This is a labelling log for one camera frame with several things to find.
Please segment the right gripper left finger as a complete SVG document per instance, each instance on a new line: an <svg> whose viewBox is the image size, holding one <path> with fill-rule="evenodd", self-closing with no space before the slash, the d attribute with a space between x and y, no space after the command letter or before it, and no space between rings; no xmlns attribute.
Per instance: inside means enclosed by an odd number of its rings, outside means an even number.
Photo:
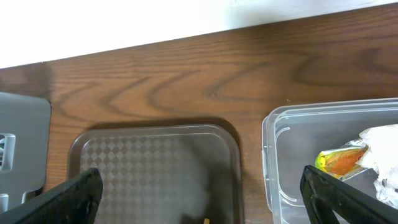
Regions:
<svg viewBox="0 0 398 224"><path fill-rule="evenodd" d="M1 214L2 224L93 224L103 193L97 168L90 168L28 202Z"/></svg>

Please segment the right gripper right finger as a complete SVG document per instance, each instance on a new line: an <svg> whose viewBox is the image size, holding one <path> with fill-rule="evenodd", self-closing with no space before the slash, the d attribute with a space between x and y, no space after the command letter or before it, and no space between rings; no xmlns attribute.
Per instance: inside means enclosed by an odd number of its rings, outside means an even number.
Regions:
<svg viewBox="0 0 398 224"><path fill-rule="evenodd" d="M304 167L300 191L311 224L397 224L397 210L314 166Z"/></svg>

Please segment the green orange snack wrapper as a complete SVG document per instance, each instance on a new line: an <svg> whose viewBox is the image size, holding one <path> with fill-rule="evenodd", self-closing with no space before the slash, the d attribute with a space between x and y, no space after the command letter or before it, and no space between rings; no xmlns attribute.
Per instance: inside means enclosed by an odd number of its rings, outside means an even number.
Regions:
<svg viewBox="0 0 398 224"><path fill-rule="evenodd" d="M347 142L338 149L329 149L319 153L315 160L315 167L340 181L346 181L367 171L357 162L368 150L363 139Z"/></svg>

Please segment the white tissue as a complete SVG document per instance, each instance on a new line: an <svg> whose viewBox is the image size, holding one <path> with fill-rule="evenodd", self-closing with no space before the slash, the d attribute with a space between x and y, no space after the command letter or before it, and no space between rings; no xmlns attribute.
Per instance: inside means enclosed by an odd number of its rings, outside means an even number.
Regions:
<svg viewBox="0 0 398 224"><path fill-rule="evenodd" d="M397 208L397 125L369 128L359 136L368 150L358 164L377 173L376 198Z"/></svg>

